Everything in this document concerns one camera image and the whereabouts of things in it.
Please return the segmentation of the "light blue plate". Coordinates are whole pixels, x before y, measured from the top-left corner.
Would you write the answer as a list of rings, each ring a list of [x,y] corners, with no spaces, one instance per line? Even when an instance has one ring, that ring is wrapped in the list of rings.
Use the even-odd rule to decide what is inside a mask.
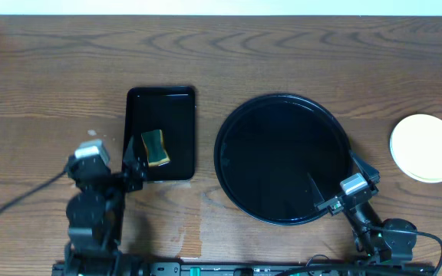
[[[396,163],[397,167],[407,176],[411,177],[414,180],[417,180],[419,182],[425,182],[425,183],[439,183],[442,182],[442,177],[440,178],[434,178],[434,179],[427,179],[427,178],[423,178],[417,175],[414,175],[412,172],[409,172],[408,170],[406,170],[403,166],[400,165],[400,163],[397,161],[396,156],[391,153],[391,157],[394,160],[394,162]]]

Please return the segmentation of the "green and yellow sponge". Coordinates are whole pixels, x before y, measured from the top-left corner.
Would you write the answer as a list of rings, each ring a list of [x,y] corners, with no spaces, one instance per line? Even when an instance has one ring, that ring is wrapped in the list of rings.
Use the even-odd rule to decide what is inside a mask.
[[[151,130],[142,133],[141,139],[147,154],[149,167],[163,166],[170,162],[170,157],[164,145],[162,130]]]

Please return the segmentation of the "yellow plate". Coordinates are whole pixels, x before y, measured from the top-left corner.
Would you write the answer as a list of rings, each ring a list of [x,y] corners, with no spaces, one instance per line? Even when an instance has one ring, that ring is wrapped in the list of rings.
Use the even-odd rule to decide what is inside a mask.
[[[442,177],[442,120],[427,114],[405,117],[391,131],[390,152],[414,175]]]

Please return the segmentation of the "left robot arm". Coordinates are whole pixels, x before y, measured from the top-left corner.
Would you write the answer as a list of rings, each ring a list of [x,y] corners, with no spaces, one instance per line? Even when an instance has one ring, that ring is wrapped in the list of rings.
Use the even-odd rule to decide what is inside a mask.
[[[140,257],[119,249],[125,195],[141,190],[146,179],[145,162],[134,155],[130,138],[122,170],[112,172],[102,140],[82,143],[69,156],[64,171],[80,192],[66,208],[69,243],[64,250],[63,275],[143,275],[147,266]]]

